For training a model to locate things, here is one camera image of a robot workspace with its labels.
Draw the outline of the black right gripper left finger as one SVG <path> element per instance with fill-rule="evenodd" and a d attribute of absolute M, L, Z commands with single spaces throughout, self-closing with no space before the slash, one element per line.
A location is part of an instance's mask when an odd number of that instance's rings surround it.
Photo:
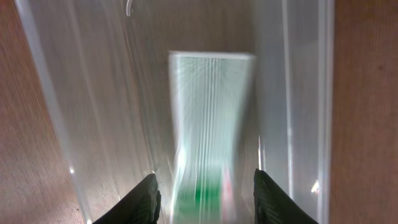
<path fill-rule="evenodd" d="M 160 208 L 156 175 L 149 174 L 94 224 L 156 224 Z"/>

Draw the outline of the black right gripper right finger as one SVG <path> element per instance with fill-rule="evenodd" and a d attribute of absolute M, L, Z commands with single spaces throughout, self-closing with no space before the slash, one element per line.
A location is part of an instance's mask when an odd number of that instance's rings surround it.
<path fill-rule="evenodd" d="M 254 173 L 255 224 L 317 224 L 263 170 Z"/>

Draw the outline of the white green medicine box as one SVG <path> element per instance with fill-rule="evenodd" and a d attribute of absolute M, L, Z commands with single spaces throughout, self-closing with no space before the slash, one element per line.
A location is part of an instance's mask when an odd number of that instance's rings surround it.
<path fill-rule="evenodd" d="M 172 223 L 236 220 L 234 164 L 254 62 L 247 53 L 170 53 L 177 147 Z"/>

